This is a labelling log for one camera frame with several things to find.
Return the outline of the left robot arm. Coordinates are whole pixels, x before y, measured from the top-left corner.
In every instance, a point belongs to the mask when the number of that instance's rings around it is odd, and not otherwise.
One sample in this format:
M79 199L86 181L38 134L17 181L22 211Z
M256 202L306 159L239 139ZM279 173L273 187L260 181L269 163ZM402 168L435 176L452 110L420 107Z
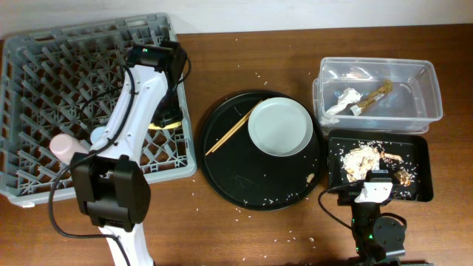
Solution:
M181 118L173 113L173 104L186 65L186 51L176 41L133 46L103 134L88 154L72 157L78 207L99 228L98 237L109 243L116 265L154 263L143 229L151 190L139 166L141 150L151 124L163 128Z

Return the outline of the blue plastic cup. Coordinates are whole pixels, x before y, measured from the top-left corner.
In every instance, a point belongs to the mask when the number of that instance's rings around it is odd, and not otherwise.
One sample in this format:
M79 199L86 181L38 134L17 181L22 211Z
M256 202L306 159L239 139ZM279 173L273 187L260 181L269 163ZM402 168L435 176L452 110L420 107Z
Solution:
M95 129L92 130L89 139L91 144L95 144L101 137L101 135L104 133L106 127L105 126L99 126L96 127Z

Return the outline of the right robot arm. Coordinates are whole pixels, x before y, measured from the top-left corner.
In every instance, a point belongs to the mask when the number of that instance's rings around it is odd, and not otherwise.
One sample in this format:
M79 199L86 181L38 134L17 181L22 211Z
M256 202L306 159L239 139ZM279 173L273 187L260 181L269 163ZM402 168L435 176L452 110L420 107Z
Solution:
M368 171L363 180L346 183L337 190L339 205L351 208L350 230L357 256L351 265L400 265L405 255L407 222L397 214L383 213L390 201L393 179L387 170Z

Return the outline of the white napkin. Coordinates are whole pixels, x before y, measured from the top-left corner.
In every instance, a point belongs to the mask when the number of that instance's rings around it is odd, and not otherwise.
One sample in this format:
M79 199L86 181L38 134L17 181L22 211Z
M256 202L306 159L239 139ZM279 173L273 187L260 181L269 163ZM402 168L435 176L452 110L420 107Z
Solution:
M339 112L345 110L349 104L358 103L361 100L362 94L354 88L346 88L343 94L338 97L337 104L331 106L326 113L328 115L337 115Z

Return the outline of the yellow bowl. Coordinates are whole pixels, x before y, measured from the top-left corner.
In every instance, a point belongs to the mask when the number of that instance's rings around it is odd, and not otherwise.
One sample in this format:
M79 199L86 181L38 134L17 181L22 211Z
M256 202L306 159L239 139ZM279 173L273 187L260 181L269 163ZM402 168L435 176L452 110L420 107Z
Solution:
M173 122L173 123L170 123L170 124L164 125L164 126L157 126L157 125L151 123L149 125L148 129L151 129L151 130L169 130L169 129L175 129L175 128L178 128L178 127L181 127L181 126L182 126L181 121Z

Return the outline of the pink plastic cup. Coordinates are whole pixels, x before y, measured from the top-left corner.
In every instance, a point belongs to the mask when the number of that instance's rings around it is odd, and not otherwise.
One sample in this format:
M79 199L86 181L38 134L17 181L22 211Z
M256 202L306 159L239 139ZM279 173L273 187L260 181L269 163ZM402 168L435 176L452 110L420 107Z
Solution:
M74 137L57 134L49 144L50 151L66 165L69 165L75 153L87 154L88 150Z

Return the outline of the brown snack wrapper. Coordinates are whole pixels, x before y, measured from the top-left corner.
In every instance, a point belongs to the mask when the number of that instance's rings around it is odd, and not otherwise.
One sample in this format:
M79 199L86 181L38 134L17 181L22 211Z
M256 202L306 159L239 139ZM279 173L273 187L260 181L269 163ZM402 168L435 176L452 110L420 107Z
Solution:
M369 106L373 105L374 102L380 100L383 96L389 94L392 91L392 81L385 80L384 84L377 90L365 97L365 99L358 102L356 105L350 107L350 111L355 115L359 116Z

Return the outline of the food scraps and rice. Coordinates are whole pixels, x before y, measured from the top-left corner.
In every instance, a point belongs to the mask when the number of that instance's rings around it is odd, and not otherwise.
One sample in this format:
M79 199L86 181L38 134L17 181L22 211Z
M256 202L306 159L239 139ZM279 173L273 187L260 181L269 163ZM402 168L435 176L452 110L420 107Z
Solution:
M365 180L368 171L387 169L394 171L395 178L405 187L410 186L418 177L419 166L414 163L413 155L388 153L381 141L358 141L339 149L338 161L349 183Z

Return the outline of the grey round plate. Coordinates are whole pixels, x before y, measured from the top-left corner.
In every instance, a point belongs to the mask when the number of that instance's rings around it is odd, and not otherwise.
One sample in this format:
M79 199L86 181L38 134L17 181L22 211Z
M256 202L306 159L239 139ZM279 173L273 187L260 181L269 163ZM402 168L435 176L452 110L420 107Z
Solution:
M306 108L296 100L268 98L251 111L248 133L260 151L274 157L289 157L309 144L313 121Z

